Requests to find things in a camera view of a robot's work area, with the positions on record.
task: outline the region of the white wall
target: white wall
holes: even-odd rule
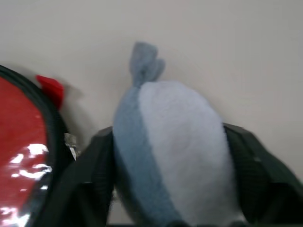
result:
[[[64,117],[86,142],[130,86],[135,41],[163,79],[207,97],[303,179],[303,0],[1,0],[0,64],[69,85]]]

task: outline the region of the plastic wrap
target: plastic wrap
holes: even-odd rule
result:
[[[0,78],[0,227],[24,227],[41,209],[49,185],[42,114],[16,86]]]

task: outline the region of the red tag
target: red tag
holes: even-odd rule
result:
[[[64,87],[57,80],[36,75],[36,79],[41,84],[43,93],[49,97],[53,104],[60,109],[64,98]]]

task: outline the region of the stuffed animal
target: stuffed animal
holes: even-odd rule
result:
[[[157,48],[136,43],[133,86],[113,125],[116,188],[136,224],[228,226],[243,219],[220,116],[196,91],[156,82],[165,68]]]

